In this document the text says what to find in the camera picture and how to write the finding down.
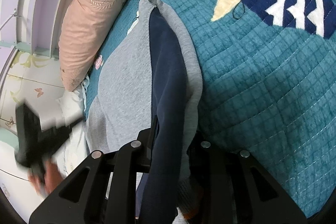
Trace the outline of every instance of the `metal screw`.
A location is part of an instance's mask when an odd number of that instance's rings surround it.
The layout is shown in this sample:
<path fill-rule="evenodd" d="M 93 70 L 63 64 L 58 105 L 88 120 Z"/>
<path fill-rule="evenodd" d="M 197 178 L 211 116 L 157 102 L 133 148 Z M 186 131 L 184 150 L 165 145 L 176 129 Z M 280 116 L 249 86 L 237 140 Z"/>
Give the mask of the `metal screw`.
<path fill-rule="evenodd" d="M 133 148 L 140 147 L 141 146 L 141 141 L 133 141 L 133 142 L 131 142 L 131 146 Z"/>
<path fill-rule="evenodd" d="M 240 155 L 243 157 L 243 158 L 248 158 L 250 156 L 250 152 L 249 151 L 246 151 L 246 150 L 242 150 L 240 151 Z"/>
<path fill-rule="evenodd" d="M 211 143 L 209 143 L 209 142 L 207 142 L 207 141 L 203 141 L 203 142 L 201 142 L 201 146 L 202 146 L 203 148 L 209 148 L 209 147 L 211 146 Z"/>
<path fill-rule="evenodd" d="M 91 157 L 94 158 L 94 159 L 98 159 L 100 158 L 102 155 L 102 152 L 96 150 L 96 151 L 93 151 L 92 154 L 91 154 Z"/>

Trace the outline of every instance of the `pillow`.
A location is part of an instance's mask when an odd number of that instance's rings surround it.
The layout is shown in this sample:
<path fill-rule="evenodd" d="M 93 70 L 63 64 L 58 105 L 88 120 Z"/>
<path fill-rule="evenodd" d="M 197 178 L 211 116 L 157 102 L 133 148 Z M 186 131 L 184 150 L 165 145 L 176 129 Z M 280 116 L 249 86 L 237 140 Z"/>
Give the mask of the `pillow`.
<path fill-rule="evenodd" d="M 68 91 L 85 78 L 125 1 L 73 0 L 68 7 L 59 38 L 62 81 Z"/>

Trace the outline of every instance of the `bed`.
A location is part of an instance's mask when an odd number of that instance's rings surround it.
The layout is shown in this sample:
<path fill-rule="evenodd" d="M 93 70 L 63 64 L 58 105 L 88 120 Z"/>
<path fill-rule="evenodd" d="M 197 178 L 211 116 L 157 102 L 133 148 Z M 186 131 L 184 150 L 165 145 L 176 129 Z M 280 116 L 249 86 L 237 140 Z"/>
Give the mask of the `bed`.
<path fill-rule="evenodd" d="M 307 217 L 320 211 L 336 187 L 335 0 L 303 0 L 300 11 L 296 0 L 162 1 L 194 42 L 204 136 L 227 151 L 249 150 Z M 100 64 L 127 35 L 138 2 L 125 4 Z M 318 5 L 323 27 L 311 14 Z M 90 73 L 86 116 L 100 71 Z"/>

